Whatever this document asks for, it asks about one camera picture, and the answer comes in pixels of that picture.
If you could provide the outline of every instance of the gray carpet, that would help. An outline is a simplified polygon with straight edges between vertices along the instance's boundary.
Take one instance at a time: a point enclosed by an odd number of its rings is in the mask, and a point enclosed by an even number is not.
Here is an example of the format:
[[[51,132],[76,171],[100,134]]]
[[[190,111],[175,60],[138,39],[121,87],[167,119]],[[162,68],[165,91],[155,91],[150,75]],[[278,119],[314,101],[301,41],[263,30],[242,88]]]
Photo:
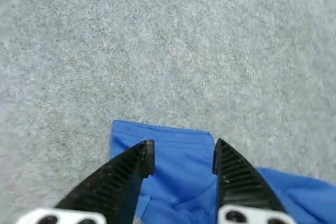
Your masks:
[[[336,183],[336,0],[0,0],[0,219],[109,156],[113,119],[191,127]]]

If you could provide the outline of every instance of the black screw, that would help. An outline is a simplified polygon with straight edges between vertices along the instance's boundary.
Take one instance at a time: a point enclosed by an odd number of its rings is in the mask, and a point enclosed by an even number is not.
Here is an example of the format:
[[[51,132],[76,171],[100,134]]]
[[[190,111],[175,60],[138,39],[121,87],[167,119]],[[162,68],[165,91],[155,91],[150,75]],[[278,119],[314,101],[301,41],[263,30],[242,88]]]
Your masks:
[[[237,211],[230,211],[226,214],[225,217],[227,220],[230,220],[236,223],[246,223],[246,217]]]
[[[96,224],[96,222],[91,219],[85,219],[85,220],[80,221],[78,224]]]
[[[56,223],[57,223],[57,217],[53,215],[48,215],[40,219],[37,224],[56,224]]]

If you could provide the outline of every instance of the blue cloth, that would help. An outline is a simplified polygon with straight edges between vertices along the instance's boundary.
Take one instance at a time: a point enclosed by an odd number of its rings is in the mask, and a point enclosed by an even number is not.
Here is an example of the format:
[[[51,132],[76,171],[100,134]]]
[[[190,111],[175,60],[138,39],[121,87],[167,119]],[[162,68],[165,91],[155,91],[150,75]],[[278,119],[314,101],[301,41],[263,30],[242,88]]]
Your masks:
[[[155,140],[155,174],[143,181],[135,215],[145,224],[215,223],[214,140],[209,132],[114,121],[111,158]],[[298,224],[336,223],[336,188],[328,183],[258,168]]]

